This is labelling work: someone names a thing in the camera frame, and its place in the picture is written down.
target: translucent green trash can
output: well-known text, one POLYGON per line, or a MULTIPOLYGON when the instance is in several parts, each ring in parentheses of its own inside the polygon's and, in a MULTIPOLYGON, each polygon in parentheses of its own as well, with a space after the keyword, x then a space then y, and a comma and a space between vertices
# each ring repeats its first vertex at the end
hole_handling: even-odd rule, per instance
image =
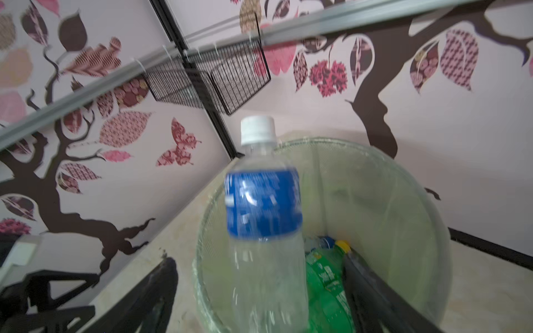
MULTIPOLYGON (((379 150, 333 139, 283 143, 298 169, 303 234, 346 240, 426 318, 439 324, 451 284, 448 229, 414 178, 379 150)), ((223 185, 201 222, 193 264, 206 332, 237 332, 223 185)))

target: plastic water bottle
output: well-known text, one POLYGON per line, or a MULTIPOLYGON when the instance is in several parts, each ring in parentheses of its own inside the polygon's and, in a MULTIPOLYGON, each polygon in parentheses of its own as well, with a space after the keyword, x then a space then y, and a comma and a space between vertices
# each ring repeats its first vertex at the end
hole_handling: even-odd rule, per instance
POLYGON ((271 117, 244 118, 241 144, 246 155, 225 179, 238 332, 305 332, 309 309, 298 173, 273 154, 271 117))

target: brown tree trunk decal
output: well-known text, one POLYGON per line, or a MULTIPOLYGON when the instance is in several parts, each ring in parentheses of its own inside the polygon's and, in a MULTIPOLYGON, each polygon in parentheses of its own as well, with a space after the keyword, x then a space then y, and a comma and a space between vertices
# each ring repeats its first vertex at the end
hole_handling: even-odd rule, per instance
MULTIPOLYGON (((321 0, 321 2, 324 7, 334 5, 330 0, 321 0)), ((364 124, 370 145, 394 158, 398 152, 398 145, 384 119, 387 106, 378 95, 398 75, 403 65, 435 36, 459 22, 467 21, 474 25, 478 35, 520 50, 524 56, 523 65, 528 61, 530 49, 527 44, 533 38, 518 39, 494 31, 492 24, 485 17, 485 10, 492 2, 494 0, 456 7, 414 36, 409 36, 409 27, 413 18, 404 18, 328 34, 325 36, 327 41, 322 47, 313 48, 307 44, 306 49, 308 53, 317 53, 325 51, 340 37, 346 38, 354 34, 368 36, 374 45, 374 66, 361 83, 354 100, 348 102, 364 124)))
MULTIPOLYGON (((45 102, 46 104, 51 104, 53 102, 54 83, 59 78, 59 66, 46 55, 48 49, 49 47, 44 48, 43 57, 54 67, 54 73, 45 86, 45 102)), ((39 111, 39 107, 33 103, 34 95, 35 92, 32 90, 26 98, 26 104, 39 111)), ((59 144, 57 152, 50 160, 50 164, 43 178, 38 177, 34 173, 43 163, 44 149, 48 145, 47 138, 41 132, 35 132, 33 134, 35 138, 35 142, 33 143, 34 152, 32 158, 26 163, 17 160, 8 150, 0 152, 0 161, 13 173, 12 179, 0 183, 0 196, 18 194, 31 198, 37 204, 39 215, 49 232, 79 233, 100 239, 102 242, 102 254, 104 256, 100 264, 100 275, 102 275, 109 269, 110 262, 118 251, 130 255, 148 243, 144 242, 139 246, 132 246, 128 239, 137 236, 154 219, 148 219, 139 226, 118 230, 108 221, 86 220, 81 218, 77 213, 65 214, 61 211, 60 198, 57 191, 58 184, 56 181, 56 175, 61 164, 65 161, 105 160, 102 156, 98 155, 98 151, 86 157, 74 157, 67 154, 67 149, 71 144, 87 139, 94 119, 94 111, 92 112, 92 120, 86 117, 83 118, 83 121, 87 124, 87 129, 77 139, 69 139, 65 136, 61 119, 55 121, 54 132, 59 139, 59 144)))

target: wire mesh basket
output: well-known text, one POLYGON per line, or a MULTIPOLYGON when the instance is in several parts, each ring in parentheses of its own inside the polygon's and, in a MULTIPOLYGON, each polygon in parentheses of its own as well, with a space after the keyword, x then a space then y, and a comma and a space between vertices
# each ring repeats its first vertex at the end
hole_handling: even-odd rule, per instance
MULTIPOLYGON (((256 14, 249 16, 259 31, 256 14)), ((169 60, 144 75, 157 101, 195 108, 214 107, 227 115, 233 114, 270 81, 260 36, 169 60)))

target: black trim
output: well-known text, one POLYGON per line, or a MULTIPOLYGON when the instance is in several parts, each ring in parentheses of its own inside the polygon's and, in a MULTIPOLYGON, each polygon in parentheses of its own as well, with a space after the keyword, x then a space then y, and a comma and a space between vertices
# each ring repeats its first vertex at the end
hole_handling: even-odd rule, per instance
POLYGON ((488 253, 495 257, 512 262, 513 264, 525 267, 533 271, 533 257, 520 253, 515 250, 494 244, 487 240, 472 236, 465 232, 448 228, 450 230, 451 240, 459 242, 463 245, 472 247, 479 251, 488 253))
MULTIPOLYGON (((172 40, 176 44, 176 47, 181 52, 182 58, 185 59, 183 51, 188 49, 187 43, 185 42, 185 39, 181 35, 180 29, 178 28, 177 23, 174 20, 166 1, 165 0, 150 0, 150 3, 152 4, 152 7, 154 8, 154 11, 156 12, 157 17, 159 21, 161 22, 163 29, 165 29, 167 36, 169 37, 170 40, 172 40)), ((184 61, 183 66, 189 69, 196 69, 196 65, 188 61, 184 61)), ((222 120, 219 112, 215 108, 215 104, 213 103, 213 100, 207 94, 199 93, 201 91, 208 91, 207 87, 205 86, 202 80, 193 79, 191 77, 191 75, 193 74, 188 73, 188 75, 191 78, 192 84, 195 87, 196 92, 198 93, 198 96, 200 97, 200 101, 204 105, 204 108, 207 111, 207 115, 209 116, 211 123, 213 123, 213 126, 215 127, 215 130, 220 137, 220 141, 222 141, 222 144, 224 145, 224 148, 228 152, 229 157, 231 159, 236 158, 238 156, 237 149, 235 148, 235 145, 233 144, 233 141, 231 140, 231 136, 228 132, 228 129, 226 128, 226 125, 224 124, 224 120, 222 120)))

